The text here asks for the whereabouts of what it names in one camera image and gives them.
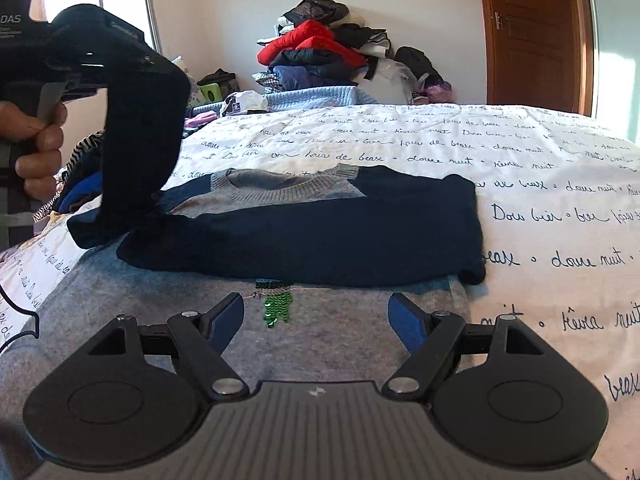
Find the person's left hand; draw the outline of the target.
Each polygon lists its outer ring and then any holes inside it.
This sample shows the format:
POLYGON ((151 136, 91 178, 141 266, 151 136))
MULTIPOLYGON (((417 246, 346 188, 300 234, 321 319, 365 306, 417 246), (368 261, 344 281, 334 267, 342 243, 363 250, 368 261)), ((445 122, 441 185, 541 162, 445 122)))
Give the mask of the person's left hand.
POLYGON ((55 194, 55 175, 62 166, 62 127, 67 110, 58 102, 45 122, 28 116, 15 104, 1 103, 1 137, 12 143, 27 143, 30 152, 19 157, 14 165, 24 181, 24 190, 34 200, 47 202, 55 194))

